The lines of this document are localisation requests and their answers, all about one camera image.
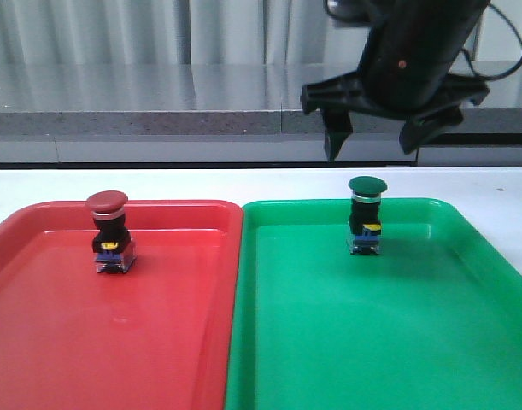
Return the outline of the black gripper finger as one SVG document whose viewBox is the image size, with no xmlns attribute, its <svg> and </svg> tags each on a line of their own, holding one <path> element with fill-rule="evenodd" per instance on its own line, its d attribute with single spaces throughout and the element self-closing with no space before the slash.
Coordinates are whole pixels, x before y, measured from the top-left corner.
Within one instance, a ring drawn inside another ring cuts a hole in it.
<svg viewBox="0 0 522 410">
<path fill-rule="evenodd" d="M 424 118 L 407 120 L 399 135 L 403 153 L 411 154 L 448 129 L 458 126 L 463 120 L 458 106 L 446 108 Z"/>
<path fill-rule="evenodd" d="M 328 161 L 337 159 L 344 142 L 353 132 L 349 112 L 336 109 L 321 109 L 325 128 L 324 151 Z"/>
</svg>

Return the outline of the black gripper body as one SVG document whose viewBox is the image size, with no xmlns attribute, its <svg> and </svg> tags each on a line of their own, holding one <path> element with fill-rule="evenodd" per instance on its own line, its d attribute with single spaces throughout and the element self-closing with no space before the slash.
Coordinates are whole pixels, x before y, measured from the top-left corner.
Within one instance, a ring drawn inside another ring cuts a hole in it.
<svg viewBox="0 0 522 410">
<path fill-rule="evenodd" d="M 302 88 L 304 114 L 354 111 L 405 120 L 431 115 L 489 93 L 481 79 L 450 73 L 487 8 L 485 1 L 340 1 L 328 14 L 367 26 L 354 72 Z"/>
</svg>

